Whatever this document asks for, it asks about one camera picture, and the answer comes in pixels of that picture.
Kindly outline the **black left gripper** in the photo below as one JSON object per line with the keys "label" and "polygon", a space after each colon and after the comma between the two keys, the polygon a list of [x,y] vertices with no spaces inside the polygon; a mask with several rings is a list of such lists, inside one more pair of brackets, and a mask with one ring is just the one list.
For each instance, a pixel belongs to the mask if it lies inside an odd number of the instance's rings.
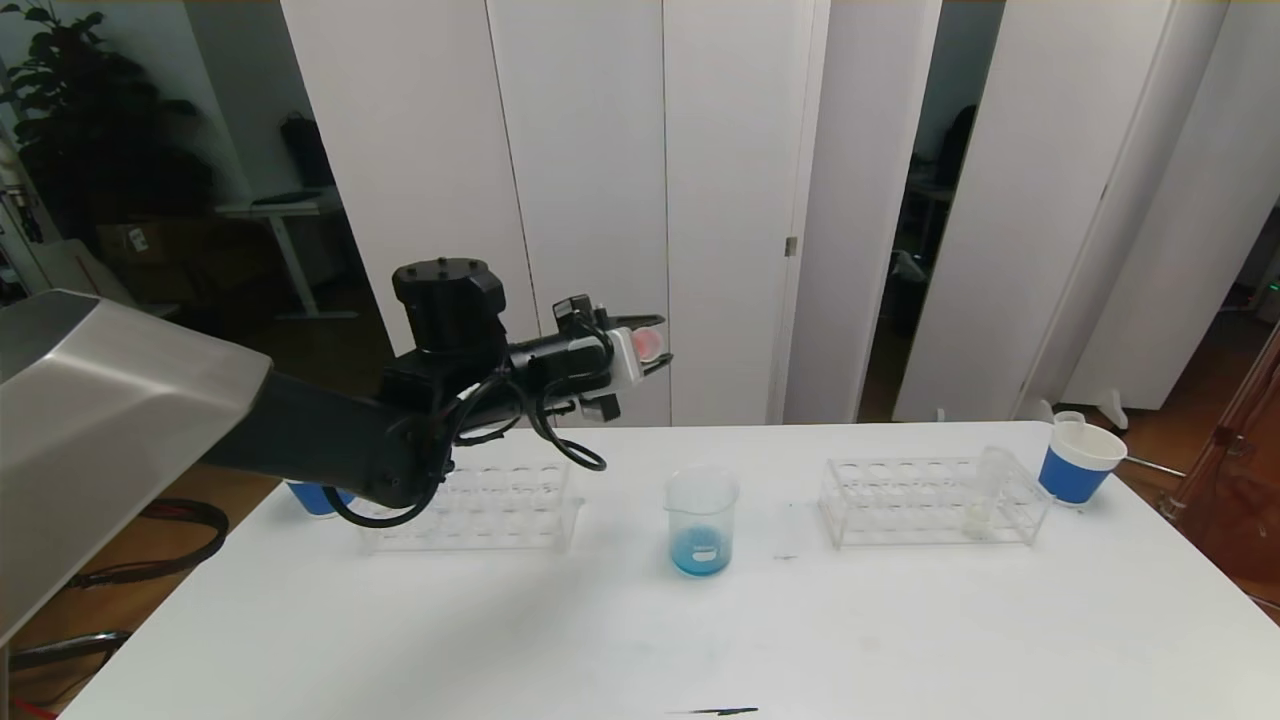
{"label": "black left gripper", "polygon": [[598,334],[549,334],[511,345],[508,380],[526,398],[598,398],[628,392],[675,360],[663,352],[640,363],[632,331],[666,323],[660,314],[617,315],[608,319],[609,329]]}

